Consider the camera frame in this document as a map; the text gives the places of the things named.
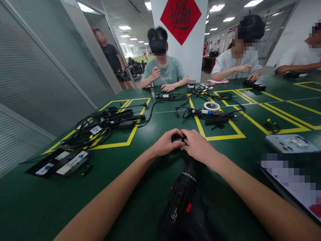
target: patterned shorts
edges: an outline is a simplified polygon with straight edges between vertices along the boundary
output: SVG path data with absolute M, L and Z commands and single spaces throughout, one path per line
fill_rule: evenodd
M 126 71 L 123 72 L 121 69 L 114 69 L 114 73 L 120 82 L 128 82 L 130 80 Z

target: pink object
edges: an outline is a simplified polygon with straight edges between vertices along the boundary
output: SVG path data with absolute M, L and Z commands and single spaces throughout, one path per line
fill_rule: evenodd
M 222 79 L 222 80 L 208 80 L 211 81 L 213 84 L 227 84 L 229 81 L 226 79 Z

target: black drill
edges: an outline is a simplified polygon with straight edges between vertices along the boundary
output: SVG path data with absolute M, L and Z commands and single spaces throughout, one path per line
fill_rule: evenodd
M 207 219 L 208 206 L 203 203 L 197 186 L 199 164 L 191 158 L 172 187 L 168 205 L 159 220 L 158 240 L 214 240 Z

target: small device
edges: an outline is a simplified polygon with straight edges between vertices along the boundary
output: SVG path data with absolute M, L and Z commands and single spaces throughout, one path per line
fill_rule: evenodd
M 265 139 L 280 153 L 319 152 L 320 149 L 297 134 L 269 135 Z

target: forearm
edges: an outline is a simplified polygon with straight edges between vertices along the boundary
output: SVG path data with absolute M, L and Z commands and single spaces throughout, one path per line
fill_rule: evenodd
M 67 224 L 55 241 L 103 240 L 155 158 L 151 149 L 140 155 Z
M 241 197 L 275 240 L 319 240 L 321 228 L 222 155 L 212 168 Z
M 140 81 L 140 87 L 141 87 L 141 88 L 146 88 L 146 87 L 149 86 L 150 83 L 153 82 L 153 81 L 154 81 L 154 80 L 153 80 L 152 75 L 149 76 L 149 77 L 146 78 L 146 79 L 142 79 L 142 80 Z
M 276 73 L 285 74 L 288 71 L 309 72 L 321 68 L 321 63 L 308 65 L 283 65 L 277 68 Z
M 236 72 L 235 68 L 231 68 L 228 70 L 224 70 L 221 72 L 217 72 L 215 74 L 212 75 L 212 80 L 222 80 L 225 79 L 226 77 L 230 76 L 231 74 L 233 74 L 234 72 Z
M 190 78 L 188 76 L 185 76 L 181 81 L 178 81 L 176 83 L 174 83 L 173 85 L 175 85 L 175 89 L 184 85 L 187 85 L 190 81 Z

